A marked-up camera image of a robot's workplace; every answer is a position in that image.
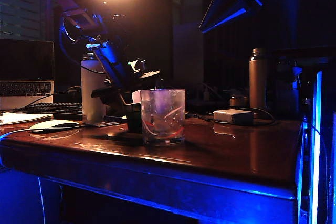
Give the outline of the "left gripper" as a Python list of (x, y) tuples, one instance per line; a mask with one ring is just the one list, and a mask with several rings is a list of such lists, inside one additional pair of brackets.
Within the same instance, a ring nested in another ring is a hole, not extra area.
[(89, 43), (88, 49), (96, 55), (107, 75), (107, 86), (92, 91), (92, 97), (101, 97), (107, 106), (107, 115), (125, 115), (126, 102), (121, 95), (107, 95), (113, 92), (119, 94), (140, 90), (154, 82), (160, 76), (160, 70), (149, 70), (145, 60), (129, 61), (117, 47), (110, 43)]

